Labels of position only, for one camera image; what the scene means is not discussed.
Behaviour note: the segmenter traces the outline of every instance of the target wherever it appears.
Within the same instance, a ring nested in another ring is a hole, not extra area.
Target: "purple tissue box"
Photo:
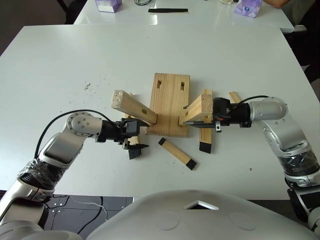
[[[122,0],[95,0],[99,12],[115,13],[122,3]]]
[[[260,10],[262,0],[239,0],[234,12],[251,18],[255,18]]]

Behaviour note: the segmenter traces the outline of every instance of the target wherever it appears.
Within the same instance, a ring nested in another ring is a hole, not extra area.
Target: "black chair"
[[[66,13],[65,15],[65,23],[64,24],[74,24],[79,13],[82,8],[85,6],[87,0],[74,0],[70,3],[69,7],[65,4],[63,0],[56,0],[63,11]]]
[[[300,66],[309,65],[304,74],[309,82],[320,78],[320,0],[316,0],[302,18],[295,31],[285,34]]]

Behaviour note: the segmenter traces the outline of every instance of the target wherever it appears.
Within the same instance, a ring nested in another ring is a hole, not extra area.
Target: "pine wood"
[[[156,124],[157,114],[123,90],[115,90],[111,107],[132,117]]]
[[[241,101],[240,97],[238,96],[238,94],[235,91],[229,92],[229,95],[230,95],[233,103],[237,104]]]
[[[204,89],[202,94],[211,95],[213,99],[213,92],[209,89]],[[203,122],[206,124],[212,123],[213,115],[209,114],[202,118]],[[212,128],[200,128],[200,142],[206,144],[212,144]]]
[[[187,154],[185,154],[183,151],[181,151],[168,140],[166,140],[162,144],[162,147],[169,153],[171,153],[173,156],[175,156],[177,159],[179,159],[185,165],[191,160],[191,157],[189,157]]]
[[[197,121],[212,113],[212,95],[201,94],[186,109],[182,109],[179,116],[179,125],[184,126],[184,122]]]
[[[128,115],[128,114],[125,113],[124,114],[124,118],[127,119],[127,118],[134,118],[134,117],[132,117],[131,115]],[[128,138],[128,141],[130,142],[129,143],[130,145],[139,144],[140,143],[139,135],[138,136],[132,136],[132,137]]]
[[[178,122],[180,111],[189,104],[189,85],[189,75],[155,73],[150,109],[158,117],[156,125],[147,127],[147,134],[187,137],[188,127]]]

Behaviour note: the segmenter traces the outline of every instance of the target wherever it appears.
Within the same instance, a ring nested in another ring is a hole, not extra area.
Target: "background table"
[[[95,0],[88,0],[74,24],[143,24],[264,26],[280,28],[284,33],[294,29],[284,12],[263,2],[256,18],[234,13],[236,3],[223,5],[219,0],[153,0],[137,6],[133,0],[122,0],[118,12],[99,12]],[[188,8],[189,13],[149,13],[149,8]]]
[[[0,57],[0,189],[8,189],[33,158],[42,130],[55,116],[93,109],[119,120],[122,113],[110,108],[113,91],[132,92],[149,106],[154,73],[190,75],[190,100],[204,88],[216,97],[237,91],[243,99],[282,98],[319,159],[319,102],[279,29],[26,26]],[[43,144],[65,121],[50,128]],[[212,154],[199,151],[197,128],[190,128],[189,138],[168,137],[198,162],[195,171],[158,145],[160,138],[141,134],[150,147],[133,160],[112,141],[88,139],[56,193],[142,197],[199,189],[252,200],[288,198],[283,169],[256,124],[224,127],[214,135]]]

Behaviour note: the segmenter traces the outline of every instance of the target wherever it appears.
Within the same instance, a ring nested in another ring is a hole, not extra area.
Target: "wooden stick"
[[[202,94],[211,95],[212,90],[204,89]],[[206,124],[212,123],[213,115],[209,114],[208,116],[203,117],[203,122]],[[205,153],[211,153],[212,146],[212,128],[200,128],[200,141],[199,141],[199,150]]]
[[[210,94],[201,94],[179,115],[179,126],[184,122],[196,121],[213,113],[213,99]]]
[[[240,97],[238,96],[238,94],[235,91],[231,91],[229,92],[229,95],[231,97],[231,100],[233,101],[233,103],[237,104],[241,101]]]
[[[125,119],[132,118],[132,116],[125,113],[124,118]],[[128,141],[130,145],[139,144],[140,143],[139,135],[128,138]],[[141,156],[141,149],[129,149],[128,153],[129,153],[129,159],[135,159],[136,157]]]
[[[123,90],[113,92],[111,107],[147,123],[157,123],[157,114],[154,111]]]
[[[184,165],[186,165],[190,170],[193,170],[196,166],[196,162],[191,159],[187,154],[181,151],[179,148],[174,146],[171,142],[166,140],[165,138],[161,138],[158,142],[165,150],[175,156],[177,159],[180,160]]]

